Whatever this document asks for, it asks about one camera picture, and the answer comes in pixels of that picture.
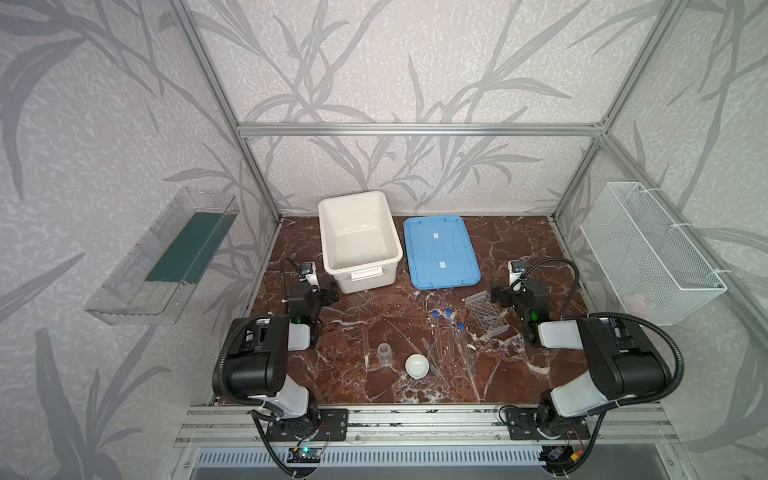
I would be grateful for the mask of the clear test tube rack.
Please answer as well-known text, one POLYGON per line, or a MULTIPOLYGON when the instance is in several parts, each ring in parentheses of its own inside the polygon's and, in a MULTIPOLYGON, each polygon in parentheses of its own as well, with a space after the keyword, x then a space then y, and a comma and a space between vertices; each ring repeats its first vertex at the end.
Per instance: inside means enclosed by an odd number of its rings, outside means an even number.
POLYGON ((509 330, 507 311, 491 301, 488 291, 482 291, 465 298, 464 305, 468 309, 474 325, 481 333, 481 339, 491 339, 509 330))

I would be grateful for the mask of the white plastic storage bin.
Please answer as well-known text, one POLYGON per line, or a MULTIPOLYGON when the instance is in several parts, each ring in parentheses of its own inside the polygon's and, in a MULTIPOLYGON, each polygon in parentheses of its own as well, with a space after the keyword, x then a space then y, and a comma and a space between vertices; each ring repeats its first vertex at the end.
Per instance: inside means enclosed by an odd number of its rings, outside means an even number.
POLYGON ((383 192, 324 199, 318 205, 318 218, 323 266, 342 293, 396 281, 403 249, 383 192))

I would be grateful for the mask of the clear small plastic beaker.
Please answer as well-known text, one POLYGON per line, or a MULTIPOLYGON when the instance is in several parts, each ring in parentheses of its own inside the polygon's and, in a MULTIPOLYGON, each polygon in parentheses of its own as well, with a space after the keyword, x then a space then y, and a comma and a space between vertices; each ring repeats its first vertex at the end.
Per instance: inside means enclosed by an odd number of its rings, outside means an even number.
POLYGON ((376 349, 376 357, 380 366, 390 367, 393 364, 394 351, 388 343, 381 343, 376 349))

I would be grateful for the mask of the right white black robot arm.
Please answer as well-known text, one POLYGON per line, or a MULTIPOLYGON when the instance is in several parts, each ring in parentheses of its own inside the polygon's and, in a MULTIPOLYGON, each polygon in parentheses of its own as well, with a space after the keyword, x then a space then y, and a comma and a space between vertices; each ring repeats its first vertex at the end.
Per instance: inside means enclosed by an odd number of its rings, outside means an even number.
POLYGON ((493 281, 490 300, 515 312, 530 345, 584 355, 585 373, 541 395, 536 413, 540 428, 656 402, 682 383, 685 362, 680 347, 667 332, 643 318, 589 312, 554 320, 549 316, 548 289, 523 278, 508 286, 493 281))

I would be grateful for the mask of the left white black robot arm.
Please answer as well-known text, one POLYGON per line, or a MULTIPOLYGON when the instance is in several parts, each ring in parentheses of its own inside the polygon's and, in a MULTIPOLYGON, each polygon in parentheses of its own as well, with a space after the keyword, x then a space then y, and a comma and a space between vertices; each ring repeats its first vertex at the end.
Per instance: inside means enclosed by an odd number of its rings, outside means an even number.
POLYGON ((258 423, 316 428, 317 402, 308 388, 289 376, 289 354, 316 347, 320 311, 338 300, 335 281, 321 288, 302 280, 288 291, 285 313, 234 320, 213 369, 214 395, 249 406, 258 423))

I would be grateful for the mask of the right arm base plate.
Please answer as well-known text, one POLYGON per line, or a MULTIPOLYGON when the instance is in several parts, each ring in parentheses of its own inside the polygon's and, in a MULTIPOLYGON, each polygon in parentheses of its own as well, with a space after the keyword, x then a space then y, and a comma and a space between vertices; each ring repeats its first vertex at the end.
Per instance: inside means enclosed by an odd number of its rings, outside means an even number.
POLYGON ((586 441, 591 438, 584 417, 564 418, 546 409, 515 405, 502 406, 498 416, 511 440, 586 441))

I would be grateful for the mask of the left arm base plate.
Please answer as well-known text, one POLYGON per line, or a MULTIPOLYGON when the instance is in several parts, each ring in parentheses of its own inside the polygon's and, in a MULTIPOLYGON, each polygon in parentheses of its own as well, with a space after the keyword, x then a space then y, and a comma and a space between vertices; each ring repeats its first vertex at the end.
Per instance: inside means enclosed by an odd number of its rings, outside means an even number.
POLYGON ((303 417, 270 422, 266 436, 271 442, 341 442, 346 439, 348 426, 348 409, 321 407, 303 417))

